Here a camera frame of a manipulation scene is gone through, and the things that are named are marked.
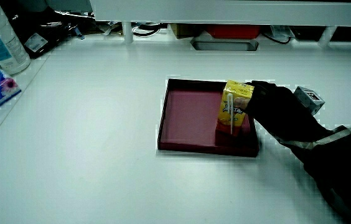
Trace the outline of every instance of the yellow juice box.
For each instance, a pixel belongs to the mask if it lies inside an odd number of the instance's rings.
[[[227,81],[218,112],[217,130],[238,136],[243,119],[245,118],[242,110],[249,103],[254,88],[254,86],[244,83],[231,80]]]

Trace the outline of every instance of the red tray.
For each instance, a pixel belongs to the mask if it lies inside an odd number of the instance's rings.
[[[158,148],[256,157],[259,147],[253,118],[245,116],[237,138],[215,129],[225,84],[169,79]]]

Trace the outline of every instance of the black object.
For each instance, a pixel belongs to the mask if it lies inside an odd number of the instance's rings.
[[[344,126],[334,130],[322,127],[285,87],[257,81],[246,84],[255,89],[244,112],[253,116],[280,144],[291,149],[314,178],[327,203],[351,222],[349,130]]]
[[[297,40],[315,40],[319,41],[322,33],[325,31],[324,26],[289,26]],[[338,27],[330,41],[351,42],[351,27]]]
[[[93,16],[57,12],[50,7],[43,12],[13,12],[9,22],[30,58],[40,57],[66,38],[80,36],[95,25]]]
[[[161,29],[167,28],[167,24],[152,24],[152,23],[147,23],[147,24],[140,24],[131,29],[134,35],[138,37],[149,37],[150,35],[153,35]]]

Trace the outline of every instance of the small box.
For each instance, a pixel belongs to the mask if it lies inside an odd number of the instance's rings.
[[[177,39],[197,37],[203,31],[201,24],[170,24],[170,27]]]
[[[225,84],[169,79],[158,149],[256,157],[259,147],[252,117],[245,116],[237,137],[216,131]]]
[[[321,106],[325,104],[325,101],[314,90],[301,86],[296,88],[294,95],[307,109],[309,109],[311,115],[315,115]]]

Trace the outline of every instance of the table surface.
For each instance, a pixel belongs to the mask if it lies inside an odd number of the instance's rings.
[[[135,39],[72,39],[13,76],[22,94],[0,107],[0,223],[342,223],[258,123],[256,158],[156,141],[169,78],[304,86],[326,102],[321,125],[351,125],[351,44],[259,38],[256,52],[204,52],[170,30]]]

